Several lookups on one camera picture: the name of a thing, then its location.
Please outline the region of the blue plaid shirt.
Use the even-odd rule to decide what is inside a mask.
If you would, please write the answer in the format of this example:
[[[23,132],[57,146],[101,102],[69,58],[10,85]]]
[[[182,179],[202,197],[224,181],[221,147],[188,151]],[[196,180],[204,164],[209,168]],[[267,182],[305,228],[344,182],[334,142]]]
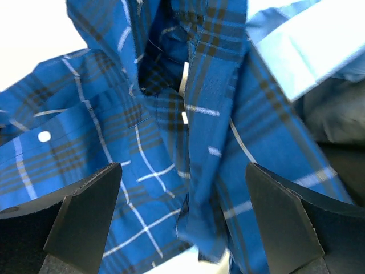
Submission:
[[[246,1],[66,5],[87,48],[1,93],[1,209],[120,163],[101,273],[144,273],[191,245],[268,273],[249,163],[352,202],[249,40]]]

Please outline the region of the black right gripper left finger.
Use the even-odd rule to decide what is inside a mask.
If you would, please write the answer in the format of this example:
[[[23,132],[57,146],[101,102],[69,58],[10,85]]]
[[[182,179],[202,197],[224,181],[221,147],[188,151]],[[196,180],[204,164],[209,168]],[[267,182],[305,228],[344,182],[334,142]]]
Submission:
[[[122,168],[1,211],[1,273],[98,273]]]

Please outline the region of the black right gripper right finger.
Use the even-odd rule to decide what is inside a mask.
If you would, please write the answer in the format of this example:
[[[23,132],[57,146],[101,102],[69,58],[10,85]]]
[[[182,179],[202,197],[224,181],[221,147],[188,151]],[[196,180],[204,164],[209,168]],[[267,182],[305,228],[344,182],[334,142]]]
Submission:
[[[246,182],[270,273],[364,273],[364,208],[253,163]]]

